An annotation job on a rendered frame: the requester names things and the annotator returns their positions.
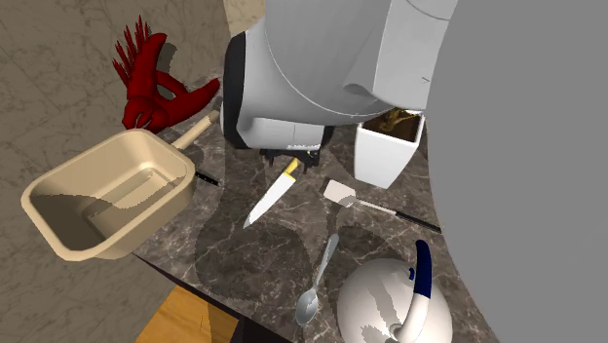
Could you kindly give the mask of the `beige rod-shaped tool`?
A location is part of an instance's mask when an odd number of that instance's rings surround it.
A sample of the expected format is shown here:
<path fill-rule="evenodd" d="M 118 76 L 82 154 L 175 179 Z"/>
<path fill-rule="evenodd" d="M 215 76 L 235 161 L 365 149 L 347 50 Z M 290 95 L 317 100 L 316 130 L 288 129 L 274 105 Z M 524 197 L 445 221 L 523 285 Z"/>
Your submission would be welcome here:
<path fill-rule="evenodd" d="M 219 117 L 217 110 L 212 110 L 208 115 L 202 118 L 191 129 L 184 133 L 181 137 L 175 140 L 171 145 L 176 149 L 183 150 L 195 141 L 204 131 L 214 124 Z"/>

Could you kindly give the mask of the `white square planter pot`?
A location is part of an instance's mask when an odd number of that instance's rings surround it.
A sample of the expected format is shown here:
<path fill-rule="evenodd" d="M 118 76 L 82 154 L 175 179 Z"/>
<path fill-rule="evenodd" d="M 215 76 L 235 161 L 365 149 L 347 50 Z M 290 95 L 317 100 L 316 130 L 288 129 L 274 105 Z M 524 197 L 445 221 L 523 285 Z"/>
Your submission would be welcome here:
<path fill-rule="evenodd" d="M 359 123 L 354 147 L 354 178 L 388 189 L 419 147 L 425 117 L 394 108 Z"/>

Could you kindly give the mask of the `silver spoon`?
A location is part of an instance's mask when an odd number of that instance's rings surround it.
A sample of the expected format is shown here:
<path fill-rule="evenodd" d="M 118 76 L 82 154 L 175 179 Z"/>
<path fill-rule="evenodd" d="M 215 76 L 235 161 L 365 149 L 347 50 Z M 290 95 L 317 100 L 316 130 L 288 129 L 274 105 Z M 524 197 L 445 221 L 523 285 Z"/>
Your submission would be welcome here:
<path fill-rule="evenodd" d="M 314 282 L 312 286 L 308 290 L 303 292 L 297 300 L 295 308 L 295 320 L 301 326 L 308 324 L 319 311 L 319 283 L 331 256 L 334 254 L 337 248 L 338 242 L 339 235 L 337 233 L 332 234 L 328 238 Z"/>

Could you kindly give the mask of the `red spiky figure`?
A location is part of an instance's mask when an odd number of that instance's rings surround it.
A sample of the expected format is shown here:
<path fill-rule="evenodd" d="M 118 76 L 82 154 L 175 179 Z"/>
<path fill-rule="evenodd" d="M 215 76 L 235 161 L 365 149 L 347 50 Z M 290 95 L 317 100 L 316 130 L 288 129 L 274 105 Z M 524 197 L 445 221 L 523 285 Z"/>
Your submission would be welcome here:
<path fill-rule="evenodd" d="M 119 57 L 112 65 L 126 87 L 125 129 L 159 133 L 203 110 L 219 91 L 216 78 L 189 91 L 168 72 L 159 70 L 157 62 L 167 35 L 152 33 L 146 21 L 138 19 L 134 30 L 125 28 L 124 38 L 125 45 L 115 44 Z"/>

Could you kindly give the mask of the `beige rectangular tub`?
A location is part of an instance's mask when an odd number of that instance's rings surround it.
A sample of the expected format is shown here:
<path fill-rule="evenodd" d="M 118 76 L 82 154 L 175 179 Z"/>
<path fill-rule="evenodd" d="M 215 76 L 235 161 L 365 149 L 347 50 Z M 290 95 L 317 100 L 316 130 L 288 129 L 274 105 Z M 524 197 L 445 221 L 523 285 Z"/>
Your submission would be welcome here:
<path fill-rule="evenodd" d="M 32 181 L 20 204 L 60 258 L 122 258 L 190 203 L 195 165 L 183 151 L 194 139 L 116 133 Z"/>

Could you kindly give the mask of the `yellow-handled kitchen knife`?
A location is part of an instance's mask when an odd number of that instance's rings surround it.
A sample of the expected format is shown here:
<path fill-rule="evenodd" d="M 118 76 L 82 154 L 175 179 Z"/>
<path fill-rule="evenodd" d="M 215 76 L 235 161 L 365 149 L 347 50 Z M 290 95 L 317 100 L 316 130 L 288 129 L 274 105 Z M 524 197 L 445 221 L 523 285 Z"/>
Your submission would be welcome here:
<path fill-rule="evenodd" d="M 291 174 L 300 165 L 298 159 L 293 158 L 284 171 L 278 176 L 274 183 L 268 188 L 266 193 L 260 198 L 257 204 L 248 214 L 244 228 L 254 223 L 259 219 L 272 205 L 274 205 L 296 182 L 296 179 Z"/>

